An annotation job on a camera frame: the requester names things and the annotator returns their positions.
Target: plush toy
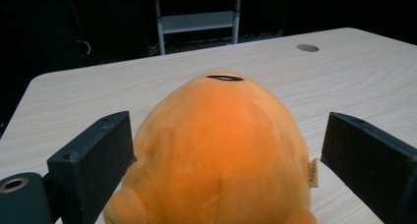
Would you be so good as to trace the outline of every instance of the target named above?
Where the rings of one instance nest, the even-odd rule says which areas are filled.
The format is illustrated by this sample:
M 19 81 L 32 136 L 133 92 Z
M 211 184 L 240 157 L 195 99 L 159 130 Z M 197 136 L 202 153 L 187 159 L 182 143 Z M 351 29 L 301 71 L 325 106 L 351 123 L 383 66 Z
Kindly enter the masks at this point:
M 316 223 L 308 147 L 285 106 L 246 77 L 180 86 L 145 118 L 134 150 L 107 223 Z

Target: dark floor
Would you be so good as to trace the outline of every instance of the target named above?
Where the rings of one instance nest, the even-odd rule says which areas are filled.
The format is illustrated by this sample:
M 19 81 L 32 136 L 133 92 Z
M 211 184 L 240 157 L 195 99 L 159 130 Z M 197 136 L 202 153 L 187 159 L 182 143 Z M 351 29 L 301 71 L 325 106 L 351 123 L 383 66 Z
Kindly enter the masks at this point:
M 238 42 L 250 42 L 256 40 L 270 39 L 281 37 L 282 32 L 270 32 L 270 33 L 261 33 L 254 35 L 244 35 L 240 36 Z M 191 50 L 212 48 L 216 46 L 227 45 L 231 43 L 231 36 L 218 37 L 218 38 L 208 38 L 202 40 L 190 40 L 190 41 L 181 41 L 178 35 L 167 36 L 165 39 L 165 49 L 167 54 L 185 52 Z M 159 55 L 159 45 L 151 46 L 149 48 L 149 57 Z M 3 136 L 4 131 L 6 130 L 9 121 L 14 114 L 16 107 L 18 106 L 21 97 L 23 96 L 26 84 L 21 81 L 18 76 L 14 76 L 11 73 L 5 71 L 5 68 L 0 68 L 1 72 L 1 98 L 0 101 L 0 139 Z

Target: orange fabric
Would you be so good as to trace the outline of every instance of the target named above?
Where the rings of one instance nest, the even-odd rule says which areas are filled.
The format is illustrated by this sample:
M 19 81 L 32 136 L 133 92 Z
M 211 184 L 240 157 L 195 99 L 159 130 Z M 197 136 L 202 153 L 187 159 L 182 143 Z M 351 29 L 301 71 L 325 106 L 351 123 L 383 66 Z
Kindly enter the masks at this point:
M 246 77 L 180 86 L 143 121 L 134 149 L 107 223 L 316 223 L 308 147 L 285 106 Z

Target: black embroidered mark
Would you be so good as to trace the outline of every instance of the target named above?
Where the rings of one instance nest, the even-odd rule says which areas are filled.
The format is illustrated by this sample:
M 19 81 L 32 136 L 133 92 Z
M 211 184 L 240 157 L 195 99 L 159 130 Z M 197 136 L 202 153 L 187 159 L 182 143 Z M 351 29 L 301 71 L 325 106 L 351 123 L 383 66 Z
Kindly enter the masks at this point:
M 220 81 L 231 81 L 231 82 L 244 81 L 242 78 L 233 77 L 233 76 L 226 76 L 226 75 L 209 75 L 206 78 L 217 79 L 217 80 L 220 80 Z

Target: table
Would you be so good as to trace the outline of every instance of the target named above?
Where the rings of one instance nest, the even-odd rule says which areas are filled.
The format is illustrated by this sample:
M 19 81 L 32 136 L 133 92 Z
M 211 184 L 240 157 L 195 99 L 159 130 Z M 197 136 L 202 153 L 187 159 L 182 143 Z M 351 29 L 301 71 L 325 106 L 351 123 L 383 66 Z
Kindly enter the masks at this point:
M 299 44 L 319 50 L 302 51 Z M 39 76 L 0 140 L 0 178 L 45 175 L 50 155 L 108 114 L 129 110 L 133 136 L 158 101 L 211 71 L 246 75 L 280 98 L 311 159 L 321 156 L 331 111 L 417 145 L 417 46 L 339 28 Z M 381 223 L 323 164 L 312 201 L 320 223 Z

